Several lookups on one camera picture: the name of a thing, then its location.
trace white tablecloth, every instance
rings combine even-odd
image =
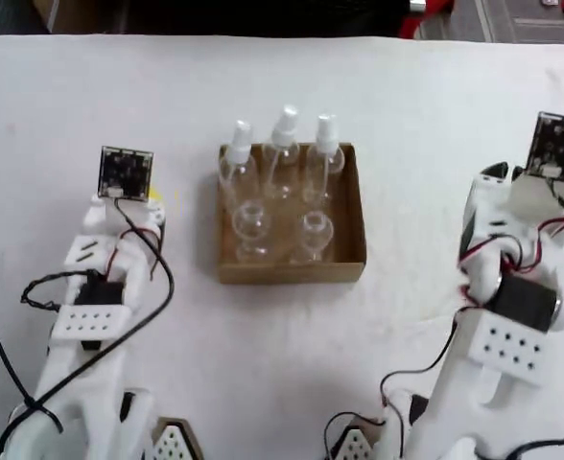
[[[284,103],[301,110],[299,140],[313,139],[327,110],[356,146],[368,255],[355,285],[215,279],[218,146],[237,118],[264,141]],[[564,113],[564,46],[0,36],[8,354],[34,389],[54,318],[19,295],[59,270],[95,193],[101,145],[153,150],[177,296],[131,341],[130,382],[150,388],[162,414],[188,419],[206,458],[322,458],[334,412],[379,415],[381,376],[436,355],[460,306],[455,262],[471,179],[500,160],[524,164],[539,110]],[[159,272],[144,310],[165,287]],[[564,379],[564,356],[559,365]],[[429,394],[435,377],[398,381]],[[0,431],[19,401],[0,361]],[[552,435],[564,436],[564,395],[543,405],[560,421]],[[527,458],[553,455],[563,459],[564,448]]]

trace robotic arm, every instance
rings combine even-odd
[[[474,308],[456,317],[432,396],[388,398],[378,460],[516,460],[564,445],[534,443],[558,432],[540,403],[564,394],[552,371],[564,356],[564,117],[540,114],[525,169],[502,163],[474,179],[463,225]]]
[[[103,148],[99,192],[71,244],[64,272],[31,283],[23,294],[23,303],[58,311],[58,317],[34,394],[42,405],[29,402],[24,411],[13,411],[0,439],[1,459],[200,458],[187,423],[158,419],[153,395],[127,388],[125,379],[126,340],[169,304],[174,291],[160,253],[165,210],[148,198],[152,161],[150,152]],[[169,277],[169,293],[160,307],[133,324],[158,263]],[[29,298],[37,284],[60,277],[68,281],[61,305]]]

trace black circuit board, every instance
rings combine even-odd
[[[564,116],[540,112],[527,173],[564,182]]]
[[[147,201],[153,157],[151,151],[102,147],[99,197]]]

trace cardboard tray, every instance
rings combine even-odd
[[[310,144],[300,144],[299,167],[303,172]],[[275,242],[271,262],[243,264],[235,257],[238,239],[233,232],[231,216],[224,210],[220,184],[218,186],[216,232],[218,237],[218,278],[223,284],[269,285],[283,283],[349,283],[363,273],[367,260],[365,230],[359,173],[354,147],[341,144],[345,166],[332,203],[324,210],[333,221],[334,237],[318,264],[290,264],[290,253],[296,245],[296,228],[301,216],[309,210],[300,196],[276,207],[272,216],[270,238]],[[221,147],[220,157],[225,146]],[[262,145],[252,146],[251,154],[261,167]]]

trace bottle cap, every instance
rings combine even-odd
[[[250,157],[252,147],[252,126],[250,123],[238,120],[235,123],[235,132],[231,145],[226,149],[224,158],[230,163],[242,165]]]
[[[273,127],[271,141],[280,147],[290,147],[294,142],[297,131],[297,109],[292,105],[285,105],[278,122]]]
[[[339,146],[336,116],[320,115],[318,117],[317,150],[333,156],[338,151]]]

